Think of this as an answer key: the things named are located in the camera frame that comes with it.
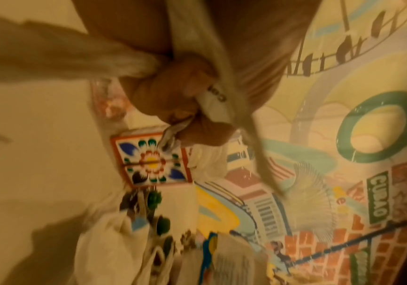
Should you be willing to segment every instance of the poster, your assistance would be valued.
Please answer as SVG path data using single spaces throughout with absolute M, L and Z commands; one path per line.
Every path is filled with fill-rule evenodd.
M 196 184 L 199 233 L 266 249 L 271 284 L 392 284 L 407 256 L 407 0 L 324 1 L 256 117 L 287 199 L 239 135 L 225 179 Z

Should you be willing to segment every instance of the finger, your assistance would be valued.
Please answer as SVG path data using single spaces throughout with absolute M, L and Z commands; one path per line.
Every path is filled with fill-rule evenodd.
M 232 125 L 215 123 L 202 113 L 199 113 L 186 129 L 177 133 L 176 138 L 180 140 L 181 145 L 184 147 L 194 144 L 222 146 L 235 131 L 236 128 Z
M 199 106 L 194 97 L 215 81 L 211 65 L 195 55 L 172 62 L 152 77 L 120 79 L 130 102 L 140 112 L 151 116 L 164 116 L 174 110 L 195 114 Z

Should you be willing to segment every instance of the beige wall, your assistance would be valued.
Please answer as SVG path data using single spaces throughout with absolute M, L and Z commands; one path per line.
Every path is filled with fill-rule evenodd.
M 0 0 L 0 15 L 80 27 L 69 0 Z M 62 284 L 85 205 L 119 186 L 87 82 L 0 85 L 0 284 Z

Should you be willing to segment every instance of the green sign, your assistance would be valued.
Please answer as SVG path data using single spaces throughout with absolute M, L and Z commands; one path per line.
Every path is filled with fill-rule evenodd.
M 369 223 L 386 220 L 390 214 L 390 184 L 388 172 L 382 172 L 366 180 L 368 187 Z

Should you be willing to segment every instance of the ferris wheel painting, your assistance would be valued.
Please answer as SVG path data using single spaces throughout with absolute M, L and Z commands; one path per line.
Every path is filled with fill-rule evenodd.
M 406 23 L 407 0 L 325 0 L 285 75 L 310 77 L 355 60 Z

